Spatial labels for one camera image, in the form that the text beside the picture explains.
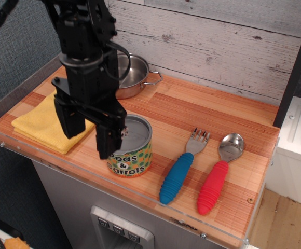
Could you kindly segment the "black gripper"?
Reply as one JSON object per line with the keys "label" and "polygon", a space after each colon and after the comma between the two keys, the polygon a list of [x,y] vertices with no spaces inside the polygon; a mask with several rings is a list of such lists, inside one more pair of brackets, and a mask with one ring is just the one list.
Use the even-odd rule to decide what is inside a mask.
{"label": "black gripper", "polygon": [[116,99],[119,89],[117,63],[100,66],[65,66],[66,78],[55,77],[54,106],[68,139],[86,129],[85,120],[96,124],[97,150],[101,160],[121,148],[122,132],[126,128],[126,111]]}

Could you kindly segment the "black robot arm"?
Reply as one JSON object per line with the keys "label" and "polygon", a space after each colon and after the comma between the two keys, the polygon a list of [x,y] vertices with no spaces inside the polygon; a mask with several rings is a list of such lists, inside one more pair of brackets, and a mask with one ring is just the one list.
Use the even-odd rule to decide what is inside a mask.
{"label": "black robot arm", "polygon": [[107,159],[119,150],[126,111],[116,98],[124,74],[118,69],[118,52],[112,42],[115,18],[104,1],[44,1],[58,35],[60,62],[66,77],[56,78],[54,105],[64,134],[73,138],[86,121],[96,126],[97,150]]}

